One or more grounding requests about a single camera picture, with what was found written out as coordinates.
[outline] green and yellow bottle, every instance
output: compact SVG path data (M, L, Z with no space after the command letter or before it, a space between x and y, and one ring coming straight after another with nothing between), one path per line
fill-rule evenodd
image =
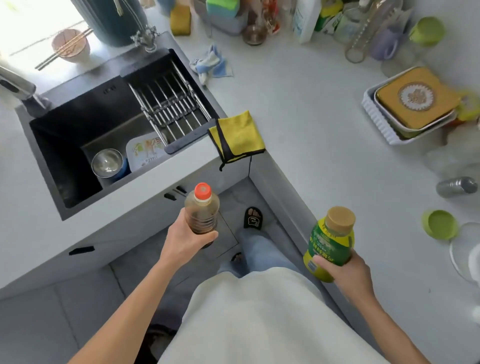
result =
M355 244L354 224L355 214L351 210L335 206L313 227L303 262L323 282L333 282L333 277L317 266L312 257L321 255L338 266L344 265L350 259L350 249Z

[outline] blue and white rag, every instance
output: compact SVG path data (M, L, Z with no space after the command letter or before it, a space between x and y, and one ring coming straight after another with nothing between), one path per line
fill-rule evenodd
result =
M232 68L227 60L223 58L215 44L212 44L202 59L195 59L190 62L190 68L198 74L200 83L205 85L208 77L230 77L233 76Z

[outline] metal canister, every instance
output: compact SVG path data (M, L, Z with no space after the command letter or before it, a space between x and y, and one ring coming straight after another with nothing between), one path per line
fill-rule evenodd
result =
M118 181L128 169L127 159L116 149L103 149L92 159L92 171L97 177Z
M437 193L443 198L474 194L478 190L477 182L471 177L456 177L437 183Z

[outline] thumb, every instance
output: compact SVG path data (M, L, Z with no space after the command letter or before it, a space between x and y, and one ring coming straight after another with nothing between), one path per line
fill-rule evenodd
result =
M314 255L312 261L318 265L320 268L325 269L328 273L330 273L334 278L338 270L340 269L339 266L329 262L324 257L320 255Z
M218 238L218 231L213 230L211 232L208 232L207 234L199 235L198 238L198 243L204 246Z

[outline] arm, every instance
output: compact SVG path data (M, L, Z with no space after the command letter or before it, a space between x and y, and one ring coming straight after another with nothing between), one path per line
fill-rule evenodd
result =
M373 292L370 268L353 249L351 260L342 267L318 255L313 257L313 261L332 275L342 293L358 309L390 363L430 364L380 306Z
M200 248L217 236L216 231L194 234L182 209L168 228L159 261L69 364L133 364L171 278Z

